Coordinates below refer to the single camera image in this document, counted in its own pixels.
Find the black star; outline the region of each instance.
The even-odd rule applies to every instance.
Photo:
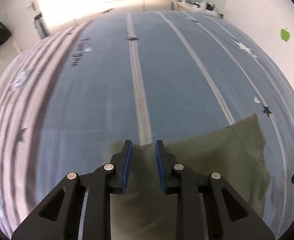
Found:
[[[272,112],[270,111],[270,109],[268,108],[268,106],[263,106],[263,107],[264,107],[263,113],[267,114],[267,116],[269,117],[269,114],[272,114]]]
[[[140,39],[135,38],[135,37],[128,37],[127,40],[129,40],[129,41],[140,41]]]
[[[17,134],[17,142],[25,142],[25,140],[23,139],[23,135],[24,135],[24,132],[27,128],[23,128],[21,130],[18,131],[18,134]]]

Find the green apple decal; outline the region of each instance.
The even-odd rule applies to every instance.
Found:
[[[291,37],[291,34],[286,29],[281,29],[281,38],[282,40],[288,42],[289,38]]]

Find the folded garment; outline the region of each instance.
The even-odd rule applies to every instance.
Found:
[[[179,163],[196,173],[219,172],[263,217],[270,177],[263,156],[265,140],[255,114],[227,128],[164,145]],[[106,162],[122,146],[123,142],[115,144]],[[111,195],[113,239],[175,239],[176,199],[161,191],[154,144],[135,145],[127,191]]]

